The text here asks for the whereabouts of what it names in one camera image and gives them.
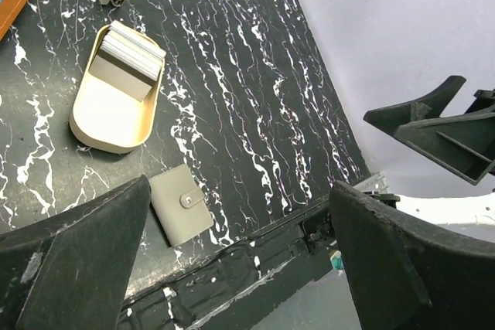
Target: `card holder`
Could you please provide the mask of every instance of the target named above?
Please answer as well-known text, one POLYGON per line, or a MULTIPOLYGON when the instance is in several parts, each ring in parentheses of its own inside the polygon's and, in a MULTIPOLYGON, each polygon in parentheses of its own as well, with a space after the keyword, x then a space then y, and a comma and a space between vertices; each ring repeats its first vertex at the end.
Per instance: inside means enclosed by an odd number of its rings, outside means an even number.
POLYGON ((169 242, 177 247, 213 225, 204 194, 186 165, 149 180, 152 205, 169 242))

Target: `marble tabletop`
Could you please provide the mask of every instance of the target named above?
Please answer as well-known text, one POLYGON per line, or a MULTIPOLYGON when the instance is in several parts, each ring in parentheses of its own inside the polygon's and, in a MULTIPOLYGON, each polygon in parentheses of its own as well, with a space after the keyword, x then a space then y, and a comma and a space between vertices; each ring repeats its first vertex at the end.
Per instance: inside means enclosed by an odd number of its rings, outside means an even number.
POLYGON ((0 56, 0 233, 182 163, 206 194, 213 228, 176 249, 150 213, 128 298, 369 175, 298 0, 29 0, 0 56), (154 130, 127 155, 68 126, 115 19, 167 52, 154 130))

